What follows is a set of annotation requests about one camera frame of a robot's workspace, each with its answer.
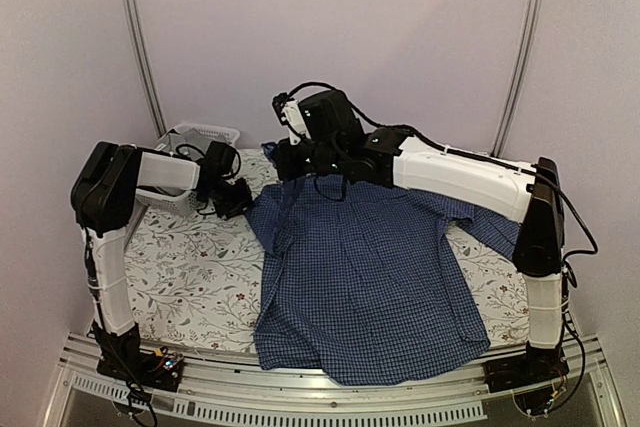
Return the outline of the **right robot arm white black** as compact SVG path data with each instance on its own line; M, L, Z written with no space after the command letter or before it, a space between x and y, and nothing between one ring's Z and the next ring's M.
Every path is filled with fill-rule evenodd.
M555 164L501 161L438 144L406 125L377 124L338 89L318 84L317 93L297 101L281 93L272 108L288 137L278 142L278 176L340 175L388 188L444 195L493 211L520 227L513 263L523 275L529 309L528 346L517 374L537 383L556 364L567 292L562 285L564 215Z

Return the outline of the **right aluminium corner post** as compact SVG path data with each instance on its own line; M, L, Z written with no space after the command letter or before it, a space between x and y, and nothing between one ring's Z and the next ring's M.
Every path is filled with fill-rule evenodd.
M501 157L505 151L509 133L516 115L519 98L525 81L530 54L534 45L543 0L527 0L523 24L516 52L515 63L502 110L491 155Z

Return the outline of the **blue plaid long sleeve shirt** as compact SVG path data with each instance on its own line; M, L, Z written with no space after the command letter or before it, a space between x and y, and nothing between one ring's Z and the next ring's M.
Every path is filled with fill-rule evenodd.
M246 218L264 251L254 329L263 369L395 385L489 349L446 232L457 225L508 258L517 223L442 195L347 185L337 175L268 184Z

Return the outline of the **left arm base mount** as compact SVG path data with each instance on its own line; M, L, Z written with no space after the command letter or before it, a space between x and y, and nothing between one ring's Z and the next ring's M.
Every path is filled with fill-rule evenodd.
M166 347L144 352L138 347L105 347L97 372L117 380L153 389L177 392L184 369L184 357Z

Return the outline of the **floral patterned table mat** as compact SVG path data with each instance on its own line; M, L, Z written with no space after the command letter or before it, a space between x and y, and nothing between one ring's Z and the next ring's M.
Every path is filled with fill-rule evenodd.
M240 153L241 176L257 198L278 182L259 149ZM504 257L451 225L446 232L490 340L524 343L529 309L522 276ZM264 251L246 215L187 217L149 208L124 254L129 304L149 341L257 355Z

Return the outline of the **aluminium front rail frame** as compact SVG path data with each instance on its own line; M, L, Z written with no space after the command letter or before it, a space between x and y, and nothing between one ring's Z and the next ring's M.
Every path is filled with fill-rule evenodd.
M545 384L491 392L483 364L522 353L498 348L468 365L421 382L340 387L318 370L263 371L245 354L191 350L177 392L157 392L162 426L627 426L604 352L594 336L564 343L570 374L560 409L534 417L524 395Z

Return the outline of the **white plastic basket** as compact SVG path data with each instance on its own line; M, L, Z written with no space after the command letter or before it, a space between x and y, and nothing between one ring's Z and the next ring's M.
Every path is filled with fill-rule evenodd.
M239 154L235 149L240 131L204 124L179 124L172 129L193 128L203 153L174 156L153 148L140 148L135 198L147 207L187 217L202 208L217 181L236 175Z

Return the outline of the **aluminium corner post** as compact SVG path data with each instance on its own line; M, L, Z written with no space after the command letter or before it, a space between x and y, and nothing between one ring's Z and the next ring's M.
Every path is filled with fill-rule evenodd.
M167 127L147 52L138 1L122 0L122 4L151 123L155 134L161 137L167 132Z
M491 155L501 157L505 151L509 133L516 115L519 98L525 81L530 54L534 45L543 0L527 0L523 24L516 52L515 63L502 110Z

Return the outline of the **left aluminium corner post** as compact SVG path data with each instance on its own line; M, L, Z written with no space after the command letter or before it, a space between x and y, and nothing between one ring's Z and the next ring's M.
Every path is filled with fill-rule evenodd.
M167 127L147 52L138 1L122 0L122 4L151 123L155 134L161 137L167 132Z

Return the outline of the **grey folded shirt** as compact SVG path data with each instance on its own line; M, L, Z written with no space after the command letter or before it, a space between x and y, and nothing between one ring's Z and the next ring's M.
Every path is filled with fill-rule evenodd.
M198 132L193 128L179 130L174 128L163 135L154 149L174 156L188 157L192 153L202 154L202 149L196 144Z

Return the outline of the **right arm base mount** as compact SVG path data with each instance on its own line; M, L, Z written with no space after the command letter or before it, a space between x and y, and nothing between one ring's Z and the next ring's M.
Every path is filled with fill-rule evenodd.
M559 379L569 373L562 347L539 349L529 343L523 354L488 360L482 367L484 381L491 393Z

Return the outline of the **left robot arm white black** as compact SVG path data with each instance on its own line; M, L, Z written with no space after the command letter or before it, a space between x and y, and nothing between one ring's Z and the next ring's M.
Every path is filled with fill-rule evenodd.
M214 214L230 219L252 204L241 160L231 145L212 141L197 160L169 153L98 142L71 191L71 206L83 232L88 287L94 299L101 343L136 333L124 267L125 237L140 187L193 192Z

